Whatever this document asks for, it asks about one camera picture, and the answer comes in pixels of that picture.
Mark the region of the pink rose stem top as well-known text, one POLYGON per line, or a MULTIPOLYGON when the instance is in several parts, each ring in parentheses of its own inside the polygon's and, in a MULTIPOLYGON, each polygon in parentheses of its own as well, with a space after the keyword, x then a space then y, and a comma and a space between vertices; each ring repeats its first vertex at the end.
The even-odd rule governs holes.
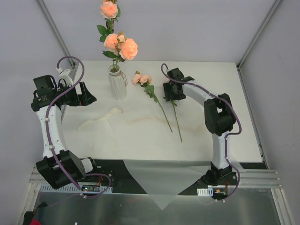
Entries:
POLYGON ((103 0, 100 6, 100 13, 105 20, 105 25, 97 25, 100 34, 99 41, 104 42, 109 34, 114 33, 114 24, 120 17, 120 8, 117 0, 103 0))

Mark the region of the pink rose stem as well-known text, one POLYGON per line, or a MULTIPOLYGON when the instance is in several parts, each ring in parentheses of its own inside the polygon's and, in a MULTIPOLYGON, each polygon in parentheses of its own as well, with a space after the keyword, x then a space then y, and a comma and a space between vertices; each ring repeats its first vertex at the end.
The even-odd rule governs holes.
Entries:
POLYGON ((151 84, 152 82, 152 77, 150 75, 142 75, 139 71, 136 71, 135 72, 135 75, 133 76, 132 78, 132 84, 133 85, 139 85, 141 87, 144 88, 144 92, 150 97, 153 99, 153 101, 155 103, 157 103, 159 105, 159 107, 161 108, 162 112, 163 112, 163 115, 165 117, 165 120, 167 122, 167 125, 170 129, 170 131, 172 132, 172 128, 171 128, 171 125, 169 123, 169 120, 166 116, 166 113, 158 99, 158 97, 156 96, 155 94, 155 87, 154 85, 151 84))
POLYGON ((117 0, 103 0, 100 6, 100 13, 105 20, 105 25, 97 25, 100 34, 99 41, 104 42, 109 34, 114 33, 114 24, 120 17, 120 8, 117 0))
POLYGON ((179 133, 179 136, 180 136, 180 142, 183 143, 183 140, 182 140, 182 135, 181 135, 181 130, 180 130, 180 125, 179 125, 179 121, 178 121, 178 117, 177 117, 177 112, 176 112, 176 103, 174 100, 170 100, 170 102, 172 103, 172 107, 173 107, 173 111, 174 111, 174 116, 175 116, 175 119, 176 119, 176 124, 177 124, 177 129, 178 129, 178 133, 179 133))
POLYGON ((112 33, 105 37, 104 47, 106 48, 102 54, 112 59, 112 68, 110 72, 119 71, 119 62, 133 60, 138 54, 138 45, 132 38, 127 38, 122 32, 118 34, 112 33))

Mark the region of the cream ribbon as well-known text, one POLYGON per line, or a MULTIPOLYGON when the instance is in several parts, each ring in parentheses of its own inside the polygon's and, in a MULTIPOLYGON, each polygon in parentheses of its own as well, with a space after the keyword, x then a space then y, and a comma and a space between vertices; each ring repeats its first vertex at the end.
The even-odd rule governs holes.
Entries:
MULTIPOLYGON (((183 139, 189 136, 207 135, 202 111, 184 111, 176 107, 177 117, 183 139)), ((166 110, 166 115, 172 128, 170 131, 163 112, 152 106, 137 108, 126 112, 120 107, 115 107, 106 115, 97 119, 85 121, 78 127, 79 132, 111 130, 115 137, 127 138, 169 138, 179 135, 174 111, 166 110)))

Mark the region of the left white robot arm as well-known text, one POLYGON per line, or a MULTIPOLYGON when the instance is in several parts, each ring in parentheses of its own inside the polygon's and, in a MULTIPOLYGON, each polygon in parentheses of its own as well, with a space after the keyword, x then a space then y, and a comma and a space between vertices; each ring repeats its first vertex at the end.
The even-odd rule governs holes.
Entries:
POLYGON ((62 129, 62 108, 65 106, 88 106, 96 98, 88 91, 84 82, 79 82, 81 93, 61 78, 58 82, 51 75, 33 80, 36 90, 31 103, 37 114, 43 135, 42 160, 36 162, 38 172, 54 188, 59 189, 70 183, 79 188, 78 180, 85 178, 95 182, 99 171, 92 158, 80 159, 67 147, 62 129))

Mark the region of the white wrapping paper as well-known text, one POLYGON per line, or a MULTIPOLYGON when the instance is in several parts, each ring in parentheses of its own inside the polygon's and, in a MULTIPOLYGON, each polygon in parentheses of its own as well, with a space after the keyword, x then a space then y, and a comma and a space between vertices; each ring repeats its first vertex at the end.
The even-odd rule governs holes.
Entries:
MULTIPOLYGON (((164 160, 164 161, 208 161, 213 158, 212 135, 179 138, 127 138, 115 137, 111 130, 92 130, 94 134, 93 151, 96 156, 108 159, 164 160)), ((164 209, 175 197, 152 197, 160 209, 164 209)))

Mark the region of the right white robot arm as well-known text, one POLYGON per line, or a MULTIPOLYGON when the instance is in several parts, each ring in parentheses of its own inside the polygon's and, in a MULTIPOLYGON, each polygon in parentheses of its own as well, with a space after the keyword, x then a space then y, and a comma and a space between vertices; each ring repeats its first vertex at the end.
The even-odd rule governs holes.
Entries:
POLYGON ((185 77, 178 69, 161 69, 163 75, 169 79, 164 83, 166 101, 192 98, 204 108, 204 122, 212 135, 213 158, 210 169, 201 177, 202 182, 208 185, 222 185, 227 181, 233 166, 229 161, 228 136, 236 122, 233 107, 228 94, 215 95, 198 85, 194 78, 185 77))

